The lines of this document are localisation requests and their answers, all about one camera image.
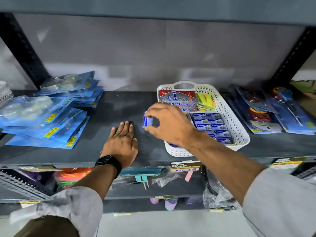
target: hand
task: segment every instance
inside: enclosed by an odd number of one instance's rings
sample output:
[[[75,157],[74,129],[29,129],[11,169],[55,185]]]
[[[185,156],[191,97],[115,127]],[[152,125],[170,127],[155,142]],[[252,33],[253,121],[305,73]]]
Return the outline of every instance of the hand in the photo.
[[[167,103],[155,103],[145,113],[146,117],[159,119],[159,127],[147,126],[145,130],[156,136],[184,148],[185,143],[190,141],[192,135],[198,130],[192,125],[179,107]]]
[[[122,169],[133,163],[138,154],[138,142],[134,138],[134,127],[128,121],[121,122],[118,130],[112,127],[110,136],[103,146],[101,157],[114,156],[122,165]]]

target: watch face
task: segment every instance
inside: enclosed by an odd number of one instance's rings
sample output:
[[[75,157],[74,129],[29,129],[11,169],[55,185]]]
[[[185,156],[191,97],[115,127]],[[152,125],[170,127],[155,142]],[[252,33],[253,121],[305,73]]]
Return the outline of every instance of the watch face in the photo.
[[[97,160],[97,163],[98,163],[98,164],[106,163],[106,162],[108,162],[111,158],[112,158],[111,155],[105,155],[105,156],[101,157],[100,159],[98,159],[98,160]]]

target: person's right hand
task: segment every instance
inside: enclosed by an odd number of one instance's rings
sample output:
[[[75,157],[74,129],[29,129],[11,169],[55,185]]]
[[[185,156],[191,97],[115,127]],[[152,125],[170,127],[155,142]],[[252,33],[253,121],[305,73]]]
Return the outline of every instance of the person's right hand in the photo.
[[[147,126],[145,130],[158,139],[184,147],[198,130],[179,107],[167,103],[155,103],[145,113],[146,117],[159,119],[159,127]]]

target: person's left hand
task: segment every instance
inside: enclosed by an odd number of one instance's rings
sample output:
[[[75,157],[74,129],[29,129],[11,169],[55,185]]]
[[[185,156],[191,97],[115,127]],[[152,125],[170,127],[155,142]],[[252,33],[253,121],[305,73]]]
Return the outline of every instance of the person's left hand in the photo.
[[[101,157],[105,155],[114,156],[122,165],[122,169],[133,163],[138,154],[138,142],[134,138],[134,127],[128,121],[121,122],[116,131],[112,127],[110,136],[103,146]]]

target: basket handle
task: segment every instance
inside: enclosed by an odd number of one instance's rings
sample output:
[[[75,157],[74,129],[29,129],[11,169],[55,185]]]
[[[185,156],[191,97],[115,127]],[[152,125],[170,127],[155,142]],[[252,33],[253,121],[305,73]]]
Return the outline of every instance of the basket handle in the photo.
[[[180,81],[177,81],[177,82],[175,82],[175,83],[173,83],[172,85],[173,85],[173,89],[174,89],[174,87],[176,86],[176,85],[179,85],[179,84],[191,84],[191,85],[193,85],[193,88],[192,89],[195,89],[196,88],[196,83],[194,83],[193,81],[190,81],[190,80],[180,80]]]

